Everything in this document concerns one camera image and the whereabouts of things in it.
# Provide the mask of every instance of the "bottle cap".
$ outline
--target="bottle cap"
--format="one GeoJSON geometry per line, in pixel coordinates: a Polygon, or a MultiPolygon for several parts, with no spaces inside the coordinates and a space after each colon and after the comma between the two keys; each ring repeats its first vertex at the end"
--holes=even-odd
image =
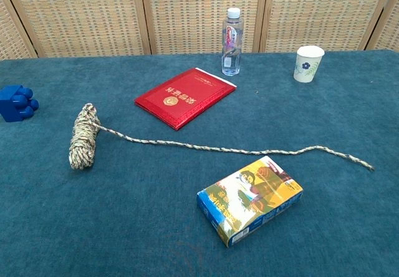
{"type": "Polygon", "coordinates": [[[229,7],[229,9],[227,10],[227,17],[232,19],[239,18],[239,13],[240,10],[238,7],[229,7]]]}

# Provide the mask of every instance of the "colorful box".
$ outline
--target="colorful box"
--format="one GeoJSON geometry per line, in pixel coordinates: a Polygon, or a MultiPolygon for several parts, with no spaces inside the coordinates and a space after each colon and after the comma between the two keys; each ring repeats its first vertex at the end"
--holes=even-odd
{"type": "Polygon", "coordinates": [[[197,203],[227,247],[302,196],[302,187],[263,157],[197,193],[197,203]]]}

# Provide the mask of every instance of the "woven panel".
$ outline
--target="woven panel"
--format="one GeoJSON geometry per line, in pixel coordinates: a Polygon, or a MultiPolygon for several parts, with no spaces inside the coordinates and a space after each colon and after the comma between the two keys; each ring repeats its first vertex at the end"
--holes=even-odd
{"type": "Polygon", "coordinates": [[[294,52],[308,44],[356,50],[378,1],[272,0],[264,51],[294,52]]]}
{"type": "Polygon", "coordinates": [[[251,52],[257,1],[150,0],[157,53],[221,52],[223,19],[233,6],[244,19],[243,51],[251,52]]]}
{"type": "Polygon", "coordinates": [[[20,0],[44,54],[143,54],[134,0],[20,0]]]}
{"type": "Polygon", "coordinates": [[[375,48],[388,48],[399,52],[399,0],[396,0],[375,48]]]}
{"type": "Polygon", "coordinates": [[[32,56],[4,1],[0,0],[0,60],[24,59],[32,56]]]}

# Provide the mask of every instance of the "gold emblem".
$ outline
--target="gold emblem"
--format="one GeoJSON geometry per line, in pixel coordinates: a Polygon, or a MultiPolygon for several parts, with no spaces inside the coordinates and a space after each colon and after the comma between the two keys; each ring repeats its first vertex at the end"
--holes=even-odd
{"type": "Polygon", "coordinates": [[[169,96],[163,100],[163,104],[165,105],[175,105],[179,102],[179,100],[175,96],[169,96]]]}

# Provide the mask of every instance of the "rope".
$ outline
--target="rope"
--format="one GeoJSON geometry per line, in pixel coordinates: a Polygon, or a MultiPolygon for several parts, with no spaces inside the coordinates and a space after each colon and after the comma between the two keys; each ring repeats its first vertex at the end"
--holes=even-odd
{"type": "Polygon", "coordinates": [[[95,138],[99,130],[110,132],[111,134],[117,135],[118,137],[121,137],[133,143],[153,144],[153,145],[173,145],[173,146],[186,147],[197,150],[233,152],[233,153],[243,153],[248,155],[268,155],[268,154],[298,155],[310,150],[321,150],[327,153],[334,154],[338,157],[346,158],[348,160],[351,160],[352,162],[359,163],[364,167],[368,168],[369,170],[374,170],[373,166],[371,166],[369,163],[365,162],[364,160],[361,160],[350,154],[336,152],[328,147],[320,145],[310,146],[296,151],[285,151],[285,150],[276,150],[276,149],[267,149],[262,151],[248,151],[248,150],[234,149],[234,148],[199,146],[199,145],[180,143],[175,141],[141,140],[139,138],[131,138],[127,135],[121,134],[120,132],[114,131],[112,129],[107,129],[101,126],[100,121],[97,118],[97,111],[92,104],[85,104],[75,121],[73,136],[70,141],[70,148],[69,148],[69,162],[70,166],[73,169],[84,169],[85,167],[90,167],[93,165],[95,138]]]}

